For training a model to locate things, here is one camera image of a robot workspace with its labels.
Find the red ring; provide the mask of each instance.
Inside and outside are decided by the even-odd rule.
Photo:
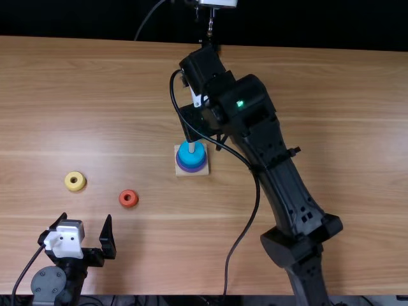
[[[134,207],[138,202],[139,197],[133,190],[123,190],[119,195],[119,203],[126,208]]]

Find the wood grain surface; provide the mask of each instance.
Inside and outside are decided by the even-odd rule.
[[[208,146],[210,175],[175,176],[182,142],[168,81],[197,45],[0,38],[0,293],[11,289],[62,212],[98,247],[113,217],[117,259],[89,268],[84,294],[221,294],[224,261],[254,205],[244,165]],[[332,295],[408,289],[408,54],[223,47],[237,78],[266,85],[294,162],[316,201],[344,231],[324,244]],[[181,105],[191,102],[177,84]],[[69,192],[78,170],[87,187]],[[119,205],[134,189],[134,209]],[[260,234],[275,224],[263,196],[233,255],[230,294],[292,294]],[[51,261],[42,254],[18,293]]]

